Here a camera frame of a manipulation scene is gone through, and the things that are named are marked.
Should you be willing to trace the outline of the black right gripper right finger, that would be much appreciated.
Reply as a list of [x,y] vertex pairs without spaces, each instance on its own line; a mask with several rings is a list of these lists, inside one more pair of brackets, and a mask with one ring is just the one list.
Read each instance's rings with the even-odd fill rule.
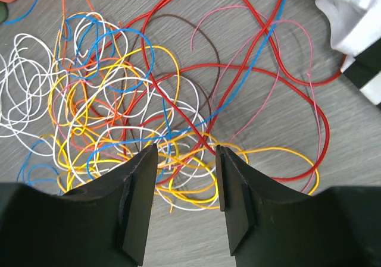
[[216,149],[220,209],[237,266],[379,266],[380,188],[286,187]]

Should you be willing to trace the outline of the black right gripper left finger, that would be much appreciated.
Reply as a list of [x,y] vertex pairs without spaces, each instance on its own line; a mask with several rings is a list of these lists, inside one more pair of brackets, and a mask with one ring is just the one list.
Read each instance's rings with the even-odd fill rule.
[[2,266],[141,266],[157,174],[151,145],[62,196],[1,184]]

